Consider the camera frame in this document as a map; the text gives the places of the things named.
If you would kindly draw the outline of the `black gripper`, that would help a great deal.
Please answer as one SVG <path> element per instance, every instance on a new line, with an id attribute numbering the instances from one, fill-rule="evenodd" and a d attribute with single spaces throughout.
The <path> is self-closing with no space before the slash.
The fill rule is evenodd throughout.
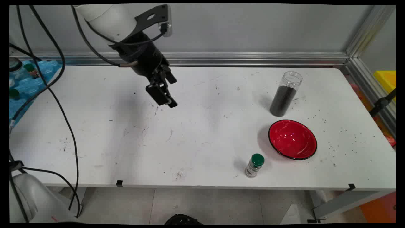
<path id="1" fill-rule="evenodd" d="M 174 84 L 177 79 L 171 73 L 168 60 L 153 42 L 143 45 L 118 45 L 120 58 L 127 63 L 138 61 L 132 69 L 141 76 L 148 78 L 149 85 L 146 91 L 159 105 L 168 105 L 174 108 L 178 103 L 172 98 L 168 84 Z"/>

